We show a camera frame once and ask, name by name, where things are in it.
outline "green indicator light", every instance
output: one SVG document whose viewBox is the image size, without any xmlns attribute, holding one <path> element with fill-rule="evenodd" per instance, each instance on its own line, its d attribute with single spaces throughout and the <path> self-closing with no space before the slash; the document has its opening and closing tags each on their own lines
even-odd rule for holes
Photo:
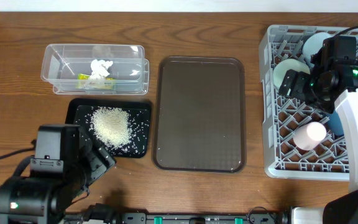
<svg viewBox="0 0 358 224">
<path fill-rule="evenodd" d="M 358 75 L 358 70 L 353 70 L 354 75 Z"/>
</svg>

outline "white dish rack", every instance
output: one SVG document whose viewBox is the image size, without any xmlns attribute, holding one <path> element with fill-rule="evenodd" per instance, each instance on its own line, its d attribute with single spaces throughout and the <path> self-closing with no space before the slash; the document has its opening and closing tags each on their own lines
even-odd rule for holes
<svg viewBox="0 0 358 224">
<path fill-rule="evenodd" d="M 302 45 L 313 34 L 337 34 L 346 28 L 272 25 L 259 44 L 260 81 L 264 89 L 264 122 L 262 125 L 265 172 L 270 177 L 309 180 L 349 180 L 344 137 L 328 131 L 326 138 L 312 151 L 294 146 L 293 131 L 310 121 L 326 123 L 329 118 L 302 101 L 278 94 L 273 84 L 273 69 L 282 60 L 294 58 L 303 63 Z M 358 29 L 346 35 L 357 38 Z"/>
</svg>

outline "clear plastic container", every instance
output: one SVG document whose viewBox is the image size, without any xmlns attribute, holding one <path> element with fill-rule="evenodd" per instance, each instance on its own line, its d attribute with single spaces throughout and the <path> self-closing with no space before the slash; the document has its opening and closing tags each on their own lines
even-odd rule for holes
<svg viewBox="0 0 358 224">
<path fill-rule="evenodd" d="M 94 60 L 112 61 L 106 80 L 87 80 Z M 149 61 L 140 45 L 50 44 L 41 79 L 66 95 L 144 95 L 149 89 Z"/>
</svg>

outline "black tray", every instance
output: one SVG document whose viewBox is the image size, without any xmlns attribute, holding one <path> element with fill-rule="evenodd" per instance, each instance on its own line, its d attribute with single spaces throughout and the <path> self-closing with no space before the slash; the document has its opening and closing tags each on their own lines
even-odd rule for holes
<svg viewBox="0 0 358 224">
<path fill-rule="evenodd" d="M 123 111 L 129 113 L 128 120 L 131 121 L 132 134 L 136 133 L 136 137 L 131 139 L 131 143 L 113 149 L 105 146 L 100 140 L 96 139 L 94 131 L 90 130 L 90 121 L 93 112 L 99 107 L 121 108 Z M 71 100 L 68 105 L 66 124 L 78 124 L 83 127 L 89 138 L 92 140 L 93 146 L 97 148 L 104 146 L 112 156 L 141 158 L 147 151 L 150 115 L 151 105 L 149 102 L 76 98 Z"/>
<path fill-rule="evenodd" d="M 160 64 L 152 158 L 166 170 L 239 172 L 246 164 L 244 67 L 233 58 Z"/>
</svg>

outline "wood grain surface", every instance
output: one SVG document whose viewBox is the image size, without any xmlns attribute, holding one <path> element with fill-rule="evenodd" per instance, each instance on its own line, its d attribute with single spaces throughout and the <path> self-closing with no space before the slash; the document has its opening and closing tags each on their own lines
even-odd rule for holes
<svg viewBox="0 0 358 224">
<path fill-rule="evenodd" d="M 271 24 L 358 25 L 358 14 L 303 13 L 41 13 L 0 12 L 0 155 L 30 146 L 45 123 L 64 123 L 74 96 L 52 93 L 40 79 L 45 47 L 56 43 L 139 44 L 150 60 L 145 96 L 156 100 L 158 65 L 170 55 L 234 57 L 246 73 L 247 165 L 238 174 L 172 172 L 156 168 L 149 150 L 141 159 L 117 158 L 91 195 L 70 208 L 94 203 L 159 213 L 246 213 L 254 206 L 279 211 L 290 205 L 323 207 L 347 193 L 345 182 L 272 179 L 264 172 L 258 45 Z M 0 161 L 0 185 L 30 153 Z"/>
</svg>

